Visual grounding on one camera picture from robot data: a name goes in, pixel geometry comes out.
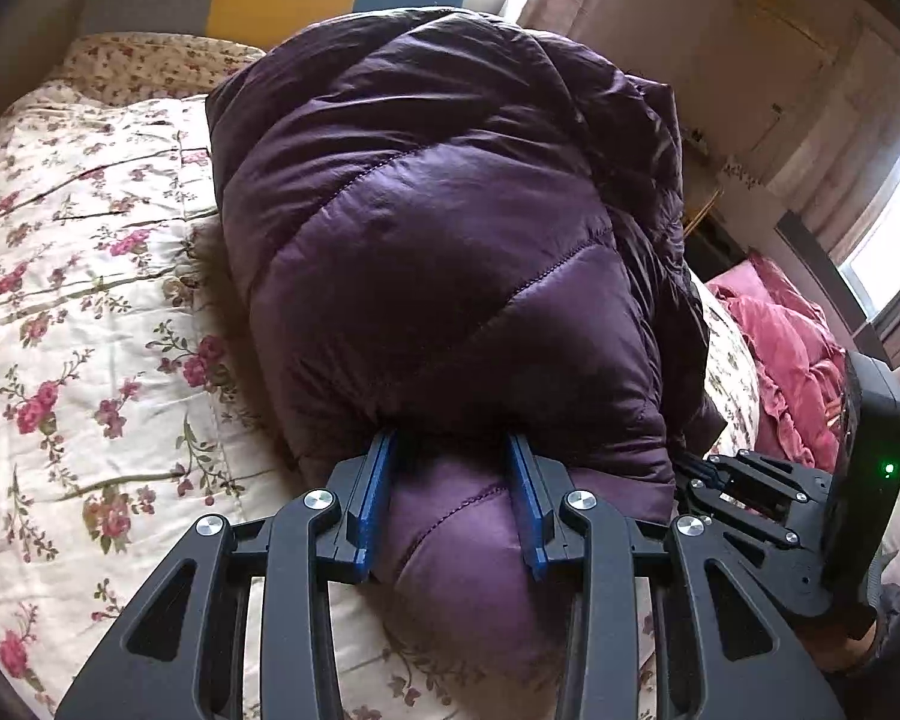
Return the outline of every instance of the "jacket sleeve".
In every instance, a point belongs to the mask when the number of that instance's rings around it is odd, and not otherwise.
[[[864,664],[829,677],[847,720],[900,720],[900,587],[885,584]]]

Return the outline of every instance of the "purple down jacket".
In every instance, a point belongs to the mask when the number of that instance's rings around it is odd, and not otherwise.
[[[693,433],[706,451],[722,428],[671,90],[565,38],[428,8],[305,29],[206,107],[290,450],[318,485],[381,425],[426,437],[374,573],[471,658],[527,673],[565,599],[522,565],[504,430],[665,521],[668,445]]]

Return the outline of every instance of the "window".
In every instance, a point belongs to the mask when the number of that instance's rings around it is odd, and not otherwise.
[[[864,240],[840,273],[873,319],[900,291],[900,182]]]

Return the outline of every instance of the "floral quilt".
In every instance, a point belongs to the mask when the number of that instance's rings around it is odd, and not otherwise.
[[[267,517],[301,491],[227,276],[203,115],[202,95],[260,55],[82,38],[0,121],[0,666],[39,718],[194,519]],[[754,364],[700,292],[719,446],[752,447]],[[379,586],[332,589],[349,720],[552,716],[555,679],[482,674],[397,606]],[[247,718],[258,664],[251,623]],[[652,658],[641,683],[650,718]]]

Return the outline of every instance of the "black handheld device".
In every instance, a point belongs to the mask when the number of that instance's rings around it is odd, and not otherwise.
[[[844,718],[791,625],[842,615],[869,627],[874,554],[900,486],[900,387],[882,362],[851,353],[847,368],[834,476],[754,452],[674,453],[679,513],[668,526],[624,517],[509,436],[528,569],[578,588],[557,720],[636,720],[635,577],[653,595],[659,720]],[[381,432],[326,488],[273,517],[201,517],[114,621],[56,718],[239,720],[250,580],[265,575],[262,717],[341,720],[327,583],[370,574],[400,447]]]

